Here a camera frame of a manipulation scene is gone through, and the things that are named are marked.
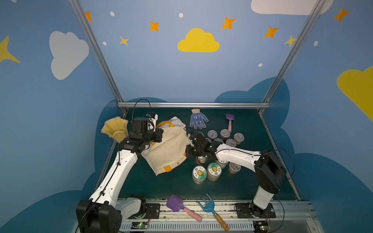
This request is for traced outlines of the carrot label seed can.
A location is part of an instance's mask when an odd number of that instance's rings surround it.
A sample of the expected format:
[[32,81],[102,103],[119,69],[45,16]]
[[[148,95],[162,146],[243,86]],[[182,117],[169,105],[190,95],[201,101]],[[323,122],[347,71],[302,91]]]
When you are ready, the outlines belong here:
[[197,162],[198,164],[205,164],[207,161],[208,161],[208,159],[205,158],[205,157],[202,157],[202,156],[200,156],[200,157],[196,157],[196,162]]

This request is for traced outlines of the seed jar purple seeds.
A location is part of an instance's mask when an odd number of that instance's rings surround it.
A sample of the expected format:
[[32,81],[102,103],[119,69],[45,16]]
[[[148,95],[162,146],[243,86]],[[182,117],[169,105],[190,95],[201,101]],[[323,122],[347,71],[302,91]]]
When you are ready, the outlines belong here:
[[215,139],[218,138],[218,133],[215,130],[209,130],[207,132],[207,136],[210,140],[214,141]]

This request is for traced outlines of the white canvas bag yellow handles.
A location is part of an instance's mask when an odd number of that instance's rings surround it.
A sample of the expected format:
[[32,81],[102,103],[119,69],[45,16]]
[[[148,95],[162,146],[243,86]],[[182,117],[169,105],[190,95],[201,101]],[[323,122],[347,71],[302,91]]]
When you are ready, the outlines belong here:
[[162,129],[162,141],[152,142],[141,155],[155,175],[170,172],[186,160],[186,147],[191,144],[186,125],[176,116],[160,122],[156,128]]

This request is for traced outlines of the seed jar pink seeds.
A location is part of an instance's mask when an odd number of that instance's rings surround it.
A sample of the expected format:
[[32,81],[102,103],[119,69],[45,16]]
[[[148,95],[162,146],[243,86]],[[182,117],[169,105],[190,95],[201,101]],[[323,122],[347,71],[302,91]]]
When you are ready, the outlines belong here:
[[228,129],[222,129],[220,131],[220,137],[225,142],[227,139],[231,137],[231,132]]

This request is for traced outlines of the seed jar clear lid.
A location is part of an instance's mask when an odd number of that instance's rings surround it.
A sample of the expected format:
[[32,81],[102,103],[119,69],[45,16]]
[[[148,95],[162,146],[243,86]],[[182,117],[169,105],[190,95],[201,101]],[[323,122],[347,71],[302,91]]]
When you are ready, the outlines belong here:
[[245,137],[242,133],[235,133],[233,139],[235,140],[236,144],[239,145],[245,140]]

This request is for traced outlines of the sunflower label seed can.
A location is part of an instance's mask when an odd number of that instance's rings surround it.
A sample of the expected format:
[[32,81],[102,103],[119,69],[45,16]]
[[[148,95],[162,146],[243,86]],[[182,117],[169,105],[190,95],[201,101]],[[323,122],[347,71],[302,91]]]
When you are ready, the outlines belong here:
[[207,166],[207,179],[216,182],[222,173],[222,168],[218,163],[210,163]]

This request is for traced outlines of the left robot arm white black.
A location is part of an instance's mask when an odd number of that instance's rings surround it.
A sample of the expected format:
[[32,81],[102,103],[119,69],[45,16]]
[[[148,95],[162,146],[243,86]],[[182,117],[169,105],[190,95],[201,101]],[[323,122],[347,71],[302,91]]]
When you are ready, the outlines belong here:
[[143,197],[130,197],[124,206],[116,208],[122,186],[138,157],[152,142],[162,141],[163,130],[154,129],[146,133],[130,132],[129,137],[119,144],[114,164],[102,183],[87,201],[76,207],[78,230],[81,233],[117,233],[124,219],[146,215]]

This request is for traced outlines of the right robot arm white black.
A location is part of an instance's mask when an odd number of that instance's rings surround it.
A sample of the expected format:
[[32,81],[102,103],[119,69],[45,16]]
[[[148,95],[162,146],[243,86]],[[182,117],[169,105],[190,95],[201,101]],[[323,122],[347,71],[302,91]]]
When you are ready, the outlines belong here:
[[206,140],[201,133],[188,134],[191,141],[186,157],[205,157],[240,165],[256,173],[258,190],[251,202],[252,210],[265,210],[285,182],[287,170],[274,151],[250,151]]

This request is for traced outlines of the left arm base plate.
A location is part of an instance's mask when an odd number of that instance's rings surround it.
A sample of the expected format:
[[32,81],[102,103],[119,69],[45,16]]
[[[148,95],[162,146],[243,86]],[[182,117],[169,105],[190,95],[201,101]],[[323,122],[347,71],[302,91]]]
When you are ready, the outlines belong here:
[[144,213],[134,214],[129,219],[159,219],[160,216],[160,204],[158,203],[147,203]]

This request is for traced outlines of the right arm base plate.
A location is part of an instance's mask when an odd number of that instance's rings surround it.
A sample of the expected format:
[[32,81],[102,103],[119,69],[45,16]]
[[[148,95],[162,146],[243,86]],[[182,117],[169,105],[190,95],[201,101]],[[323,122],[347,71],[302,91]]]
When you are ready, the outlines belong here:
[[271,203],[266,209],[261,209],[253,203],[236,203],[234,210],[238,218],[276,218],[275,210]]

